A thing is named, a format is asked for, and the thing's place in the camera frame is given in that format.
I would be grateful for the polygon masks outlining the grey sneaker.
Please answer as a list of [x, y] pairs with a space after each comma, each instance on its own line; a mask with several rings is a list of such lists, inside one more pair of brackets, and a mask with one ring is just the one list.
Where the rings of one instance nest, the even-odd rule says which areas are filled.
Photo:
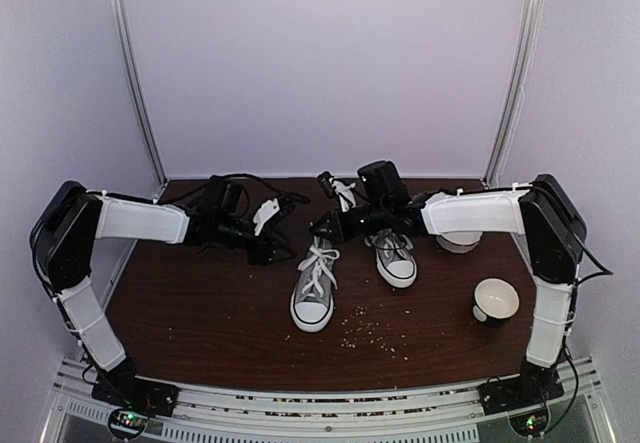
[[375, 250], [376, 268], [394, 288], [408, 288], [417, 278], [418, 268], [411, 254], [413, 244], [406, 235], [391, 229], [365, 238], [367, 247]]
[[337, 279], [333, 273], [340, 252], [330, 241], [313, 237], [307, 256], [297, 270], [299, 278], [290, 299], [290, 315], [303, 332], [317, 333], [330, 321], [335, 304], [333, 290]]

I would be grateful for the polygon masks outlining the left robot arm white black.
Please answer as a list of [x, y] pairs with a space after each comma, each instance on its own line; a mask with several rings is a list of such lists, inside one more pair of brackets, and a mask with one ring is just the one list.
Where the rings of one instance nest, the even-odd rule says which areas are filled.
[[279, 224], [306, 196], [271, 186], [252, 215], [238, 211], [245, 175], [214, 175], [180, 196], [151, 200], [66, 181], [29, 236], [32, 265], [67, 330], [98, 371], [98, 381], [123, 407], [144, 396], [124, 344], [96, 295], [96, 250], [109, 240], [166, 246], [239, 249], [252, 265], [290, 259], [295, 252]]

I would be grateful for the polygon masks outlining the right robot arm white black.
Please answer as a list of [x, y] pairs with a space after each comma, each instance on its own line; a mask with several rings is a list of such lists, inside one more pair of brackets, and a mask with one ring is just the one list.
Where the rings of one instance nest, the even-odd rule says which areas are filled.
[[340, 209], [311, 226], [314, 236], [334, 244], [391, 230], [409, 238], [433, 237], [450, 252], [473, 249], [487, 233], [521, 236], [536, 286], [533, 325], [512, 393], [535, 403], [551, 387], [575, 318], [579, 267], [586, 254], [587, 227], [557, 179], [540, 174], [505, 188], [436, 190], [410, 195], [396, 166], [380, 160], [357, 172], [365, 196], [329, 172], [317, 181]]

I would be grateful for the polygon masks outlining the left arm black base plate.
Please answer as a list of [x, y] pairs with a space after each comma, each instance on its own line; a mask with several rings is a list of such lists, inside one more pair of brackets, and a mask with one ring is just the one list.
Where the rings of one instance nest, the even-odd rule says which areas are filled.
[[137, 377], [125, 376], [116, 379], [99, 376], [91, 396], [95, 400], [149, 416], [171, 417], [179, 389], [175, 385]]

